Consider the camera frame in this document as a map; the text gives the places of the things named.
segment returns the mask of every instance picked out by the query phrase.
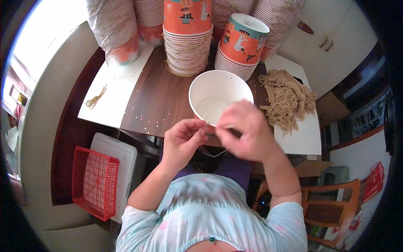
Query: wooden table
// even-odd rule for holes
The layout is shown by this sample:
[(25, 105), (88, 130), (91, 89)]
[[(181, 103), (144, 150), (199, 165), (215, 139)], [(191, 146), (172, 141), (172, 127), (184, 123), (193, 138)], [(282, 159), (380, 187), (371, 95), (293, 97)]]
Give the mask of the wooden table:
[[(215, 51), (216, 48), (211, 49), (209, 65), (205, 71), (214, 70)], [(165, 60), (164, 47), (157, 47), (140, 74), (120, 125), (129, 133), (134, 131), (164, 137), (165, 131), (180, 120), (194, 118), (188, 94), (190, 84), (197, 75), (176, 76), (166, 68)], [(257, 80), (258, 75), (265, 73), (264, 64), (259, 64), (247, 82), (257, 106), (266, 104), (266, 89)], [(221, 146), (215, 135), (210, 135), (207, 144)]]
[[(206, 71), (214, 69), (216, 48), (210, 49)], [(81, 106), (78, 118), (115, 127), (128, 135), (145, 139), (147, 135), (164, 137), (165, 131), (182, 119), (193, 118), (188, 92), (192, 77), (179, 77), (166, 68), (164, 47), (143, 45), (140, 57), (128, 66), (117, 69), (104, 63), (92, 82)], [(251, 88), (256, 106), (267, 105), (267, 93), (257, 76), (271, 69), (285, 69), (300, 78), (309, 87), (305, 72), (298, 64), (281, 56), (259, 64), (247, 84)], [(102, 87), (107, 90), (96, 106), (90, 110), (85, 102), (99, 95)], [(316, 114), (305, 115), (297, 122), (298, 131), (283, 135), (274, 126), (274, 138), (286, 154), (321, 155), (320, 129)], [(207, 143), (220, 146), (211, 135)]]

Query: cabinet handle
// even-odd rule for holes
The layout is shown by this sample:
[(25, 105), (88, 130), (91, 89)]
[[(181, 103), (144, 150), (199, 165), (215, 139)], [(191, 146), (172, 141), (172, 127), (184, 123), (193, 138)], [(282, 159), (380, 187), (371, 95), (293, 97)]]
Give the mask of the cabinet handle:
[(326, 36), (325, 41), (323, 41), (323, 43), (319, 47), (322, 48), (327, 43), (328, 40), (329, 38)]
[(329, 47), (327, 48), (327, 49), (325, 49), (325, 51), (329, 51), (330, 50), (330, 48), (332, 48), (332, 46), (333, 46), (333, 40), (332, 40), (332, 42), (330, 43), (330, 45), (329, 45)]

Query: light blue shirt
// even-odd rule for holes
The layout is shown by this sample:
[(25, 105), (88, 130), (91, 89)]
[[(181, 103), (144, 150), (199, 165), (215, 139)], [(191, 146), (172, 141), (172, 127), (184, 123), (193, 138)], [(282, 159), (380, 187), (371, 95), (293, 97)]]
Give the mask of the light blue shirt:
[(210, 237), (245, 252), (307, 251), (298, 203), (279, 204), (264, 219), (235, 181), (214, 174), (174, 180), (157, 211), (128, 206), (122, 221), (117, 251), (183, 252)]

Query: hand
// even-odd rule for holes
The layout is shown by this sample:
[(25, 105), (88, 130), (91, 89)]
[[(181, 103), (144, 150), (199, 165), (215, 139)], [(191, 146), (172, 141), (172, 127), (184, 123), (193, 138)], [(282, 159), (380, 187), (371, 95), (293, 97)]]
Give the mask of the hand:
[(193, 157), (197, 148), (208, 140), (202, 129), (206, 122), (200, 119), (183, 119), (165, 132), (164, 154), (161, 163), (178, 173)]
[[(228, 127), (241, 132), (241, 138), (236, 138), (226, 129)], [(246, 100), (235, 102), (224, 110), (216, 135), (225, 148), (241, 159), (263, 162), (281, 151), (263, 113)]]

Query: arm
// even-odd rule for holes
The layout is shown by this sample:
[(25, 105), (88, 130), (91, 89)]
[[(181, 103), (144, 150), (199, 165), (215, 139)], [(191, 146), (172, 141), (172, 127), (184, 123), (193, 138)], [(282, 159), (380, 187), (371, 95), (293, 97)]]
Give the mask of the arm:
[[(242, 133), (236, 138), (226, 128)], [(301, 188), (295, 169), (274, 140), (263, 113), (247, 101), (232, 104), (222, 114), (216, 135), (235, 156), (262, 162), (272, 199), (270, 208), (283, 202), (301, 204)]]
[(302, 194), (298, 175), (290, 160), (276, 143), (272, 153), (263, 160), (264, 174), (272, 199), (270, 209), (284, 202), (297, 202), (301, 205)]
[(161, 163), (133, 191), (127, 205), (136, 209), (157, 210), (175, 175), (183, 169), (197, 148), (207, 140), (205, 121), (186, 119), (165, 132)]

